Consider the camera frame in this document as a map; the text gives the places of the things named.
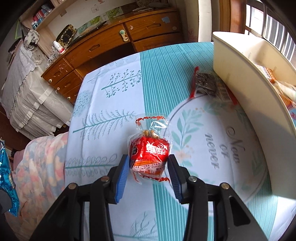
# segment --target wooden door frame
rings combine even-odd
[[[247,0],[219,0],[220,31],[244,33]]]

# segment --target white bottle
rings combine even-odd
[[[65,52],[64,47],[60,43],[58,43],[57,41],[54,41],[54,47],[59,52],[59,54],[63,54]]]

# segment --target window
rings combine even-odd
[[[259,0],[247,0],[245,34],[268,40],[296,67],[295,43],[277,16]]]

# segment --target blue foil bag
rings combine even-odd
[[[9,162],[8,155],[5,151],[4,142],[0,140],[0,189],[7,192],[11,198],[12,207],[9,212],[14,216],[17,216],[20,201],[15,190],[15,183],[12,179],[12,171]]]

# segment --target wooden drawer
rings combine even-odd
[[[126,22],[126,26],[132,40],[181,31],[177,12],[154,14],[137,18]]]
[[[81,77],[76,73],[75,70],[73,70],[71,73],[62,78],[57,84],[55,84],[54,88],[63,95],[81,83]]]
[[[163,34],[134,42],[137,52],[157,47],[184,43],[181,33]]]
[[[69,52],[66,55],[66,59],[74,68],[77,68],[101,53],[130,42],[129,39],[126,42],[123,40],[123,37],[119,33],[120,30],[125,30],[123,24],[116,25],[93,36]]]
[[[81,84],[78,85],[78,86],[76,86],[76,87],[74,87],[72,90],[68,91],[63,96],[66,97],[73,104],[76,101],[76,99],[77,99],[80,86],[81,86]]]
[[[51,86],[54,86],[57,82],[59,82],[63,77],[69,74],[73,70],[72,66],[70,66],[63,58],[58,62],[53,63],[41,76],[46,81],[50,83]]]

